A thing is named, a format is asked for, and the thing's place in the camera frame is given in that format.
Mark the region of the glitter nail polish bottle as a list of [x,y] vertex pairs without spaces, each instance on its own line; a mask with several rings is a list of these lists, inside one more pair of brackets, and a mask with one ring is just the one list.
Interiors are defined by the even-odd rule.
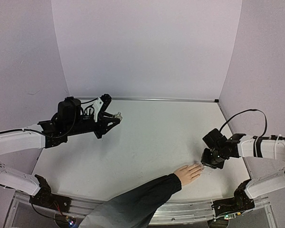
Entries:
[[121,112],[114,114],[114,118],[119,119],[121,121],[123,119]]

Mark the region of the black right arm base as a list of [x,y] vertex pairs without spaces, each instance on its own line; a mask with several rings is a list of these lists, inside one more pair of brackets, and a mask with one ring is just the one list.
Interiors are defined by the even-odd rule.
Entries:
[[215,217],[221,217],[230,214],[237,214],[255,208],[253,199],[250,199],[244,190],[236,190],[234,197],[220,199],[213,202],[211,207],[215,211]]

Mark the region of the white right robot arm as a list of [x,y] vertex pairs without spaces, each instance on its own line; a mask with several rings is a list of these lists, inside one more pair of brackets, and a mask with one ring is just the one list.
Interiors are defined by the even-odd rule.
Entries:
[[212,169],[223,169],[229,159],[255,160],[265,168],[265,162],[277,164],[258,177],[241,183],[234,192],[236,199],[255,199],[261,195],[285,188],[285,135],[250,136],[236,133],[230,138],[218,129],[203,137],[206,145],[201,163]]

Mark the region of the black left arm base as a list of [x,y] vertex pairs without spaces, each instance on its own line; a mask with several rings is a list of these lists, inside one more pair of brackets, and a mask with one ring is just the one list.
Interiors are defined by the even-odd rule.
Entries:
[[30,203],[43,208],[57,210],[61,213],[69,212],[71,198],[52,193],[51,187],[44,177],[37,174],[35,174],[35,177],[38,180],[40,190],[35,196],[30,196]]

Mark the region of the dark sleeved forearm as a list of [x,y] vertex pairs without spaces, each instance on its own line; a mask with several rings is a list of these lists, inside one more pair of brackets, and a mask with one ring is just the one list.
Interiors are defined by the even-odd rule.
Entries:
[[175,174],[149,181],[97,206],[80,228],[146,228],[156,210],[181,190]]

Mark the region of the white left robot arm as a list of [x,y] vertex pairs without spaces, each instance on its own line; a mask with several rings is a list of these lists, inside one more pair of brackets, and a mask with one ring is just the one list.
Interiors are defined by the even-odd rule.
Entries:
[[[121,113],[106,112],[112,98],[108,94],[97,97],[84,104],[72,96],[59,102],[57,112],[50,120],[40,121],[29,127],[0,132],[0,156],[29,149],[48,149],[68,141],[69,136],[94,133],[102,138],[121,120]],[[54,195],[46,180],[38,175],[32,176],[5,166],[0,162],[0,185],[35,196],[43,207],[49,208]]]

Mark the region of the mannequin hand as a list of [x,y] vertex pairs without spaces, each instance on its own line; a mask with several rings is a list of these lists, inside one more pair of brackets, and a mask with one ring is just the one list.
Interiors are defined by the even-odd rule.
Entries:
[[195,163],[178,168],[174,174],[179,178],[181,186],[183,187],[199,178],[203,170],[203,165]]

